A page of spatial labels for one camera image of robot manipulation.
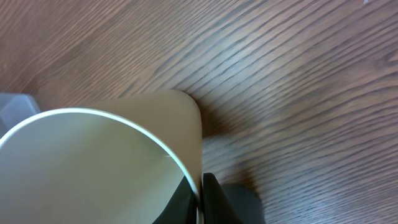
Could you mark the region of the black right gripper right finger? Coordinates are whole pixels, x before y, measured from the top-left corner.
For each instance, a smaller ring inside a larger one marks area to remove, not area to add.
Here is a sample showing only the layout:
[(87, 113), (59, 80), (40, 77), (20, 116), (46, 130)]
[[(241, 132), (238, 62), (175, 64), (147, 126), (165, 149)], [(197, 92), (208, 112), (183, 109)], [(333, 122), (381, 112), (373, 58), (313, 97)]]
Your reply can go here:
[(202, 201), (205, 224), (241, 224), (212, 173), (203, 174)]

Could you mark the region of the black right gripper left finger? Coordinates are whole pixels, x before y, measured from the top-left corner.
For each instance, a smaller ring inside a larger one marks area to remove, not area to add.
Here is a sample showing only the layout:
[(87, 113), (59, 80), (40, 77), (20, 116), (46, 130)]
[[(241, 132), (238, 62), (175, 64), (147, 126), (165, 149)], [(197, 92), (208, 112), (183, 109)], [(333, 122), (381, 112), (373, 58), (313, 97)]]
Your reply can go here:
[(153, 224), (196, 224), (197, 200), (186, 177)]

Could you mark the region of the tall cream cup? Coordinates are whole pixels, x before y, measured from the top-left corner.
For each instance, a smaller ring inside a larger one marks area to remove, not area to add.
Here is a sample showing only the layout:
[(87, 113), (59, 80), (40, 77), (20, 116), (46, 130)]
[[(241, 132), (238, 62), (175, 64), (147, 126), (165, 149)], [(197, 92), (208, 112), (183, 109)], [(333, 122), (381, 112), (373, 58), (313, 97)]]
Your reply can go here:
[(1, 138), (1, 222), (153, 223), (186, 177), (200, 223), (201, 159), (182, 91), (44, 111)]

